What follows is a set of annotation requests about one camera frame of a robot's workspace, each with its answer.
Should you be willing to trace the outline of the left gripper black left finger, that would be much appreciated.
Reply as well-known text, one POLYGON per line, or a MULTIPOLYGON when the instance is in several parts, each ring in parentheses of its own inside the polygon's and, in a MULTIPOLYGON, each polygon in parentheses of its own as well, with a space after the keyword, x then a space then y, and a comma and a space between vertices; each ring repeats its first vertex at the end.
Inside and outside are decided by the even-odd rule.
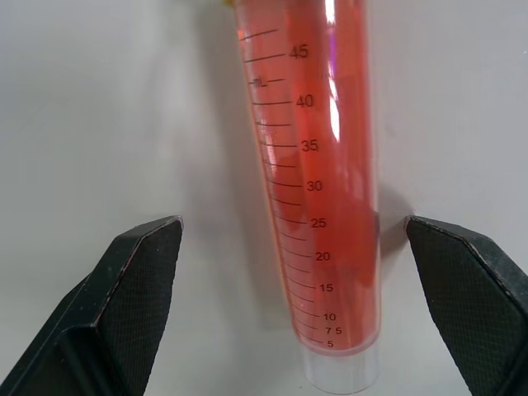
POLYGON ((172 302, 183 222, 117 236, 59 302, 1 384, 3 395, 142 395, 172 302))

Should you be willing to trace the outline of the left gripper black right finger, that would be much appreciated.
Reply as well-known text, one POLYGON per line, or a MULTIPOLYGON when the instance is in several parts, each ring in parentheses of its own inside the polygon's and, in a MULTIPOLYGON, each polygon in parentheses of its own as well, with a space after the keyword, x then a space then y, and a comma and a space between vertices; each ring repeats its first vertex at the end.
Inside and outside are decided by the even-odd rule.
POLYGON ((489 237, 409 216, 431 318, 473 395, 527 393, 527 275, 489 237))

